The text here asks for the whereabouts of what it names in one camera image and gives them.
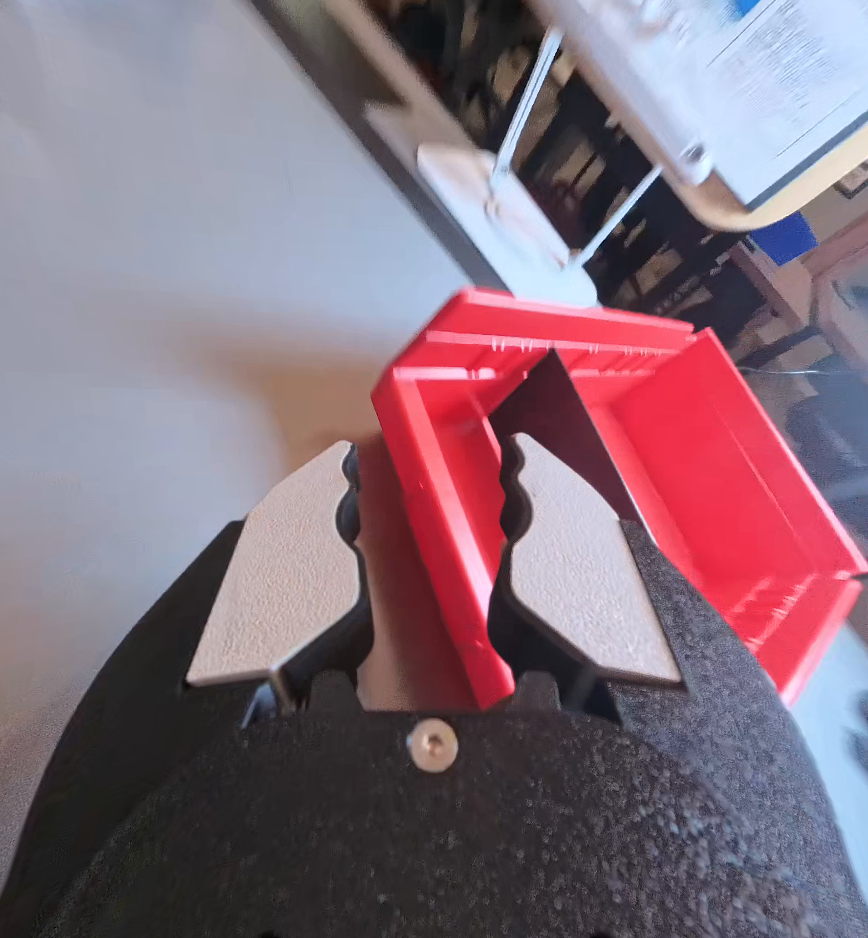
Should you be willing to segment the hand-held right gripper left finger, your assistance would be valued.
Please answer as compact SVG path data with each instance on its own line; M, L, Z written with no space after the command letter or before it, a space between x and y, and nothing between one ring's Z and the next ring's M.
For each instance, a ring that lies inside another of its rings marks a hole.
M358 449L341 440L287 475L246 516L185 681L255 678L308 689L353 675L372 647Z

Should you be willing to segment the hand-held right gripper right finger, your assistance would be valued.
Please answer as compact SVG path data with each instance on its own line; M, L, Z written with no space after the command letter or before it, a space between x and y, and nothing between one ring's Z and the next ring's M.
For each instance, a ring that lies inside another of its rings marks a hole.
M682 686L628 539L602 494L533 436L508 440L506 544L494 585L494 649L515 678Z

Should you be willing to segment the red plastic bin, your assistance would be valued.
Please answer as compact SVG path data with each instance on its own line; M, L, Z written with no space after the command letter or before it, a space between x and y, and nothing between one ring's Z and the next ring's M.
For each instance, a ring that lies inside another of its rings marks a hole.
M794 705L868 561L709 329L454 295L371 401L440 612L477 704L513 689L487 639L505 535L500 436L550 431L561 460L720 613Z

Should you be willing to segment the wooden side table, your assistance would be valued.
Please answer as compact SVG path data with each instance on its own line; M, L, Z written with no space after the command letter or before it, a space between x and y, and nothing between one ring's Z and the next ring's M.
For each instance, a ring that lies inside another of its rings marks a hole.
M868 374L868 320L851 299L849 277L868 265L868 214L803 259L776 265L760 249L735 247L733 264L759 292L771 315L791 328L738 364L756 373L799 345L826 341L853 369Z

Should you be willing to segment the blue box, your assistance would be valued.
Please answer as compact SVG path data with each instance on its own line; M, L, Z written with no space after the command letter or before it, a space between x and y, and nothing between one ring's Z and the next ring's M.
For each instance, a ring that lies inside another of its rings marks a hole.
M819 245L813 228L801 211L758 228L748 237L776 266L790 264Z

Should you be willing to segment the instruction sheet on stand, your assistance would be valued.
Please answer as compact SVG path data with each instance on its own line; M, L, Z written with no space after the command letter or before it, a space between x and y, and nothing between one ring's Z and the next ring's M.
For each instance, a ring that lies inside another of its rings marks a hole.
M610 3L529 2L545 36L498 154L431 143L417 148L421 176L517 298L598 304L585 267L655 182L666 182L707 228L749 233L798 211L868 158L867 122L765 203L746 208L715 172L670 92L634 63L629 29L619 24L620 14L608 11ZM565 245L512 169L522 130L560 49L651 164L630 186L614 219L603 222L579 251Z

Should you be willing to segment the printed instruction sheet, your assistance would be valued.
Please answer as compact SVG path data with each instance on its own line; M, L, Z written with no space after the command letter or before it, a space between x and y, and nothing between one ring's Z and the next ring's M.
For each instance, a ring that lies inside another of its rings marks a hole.
M611 2L608 11L746 208L868 122L868 1Z

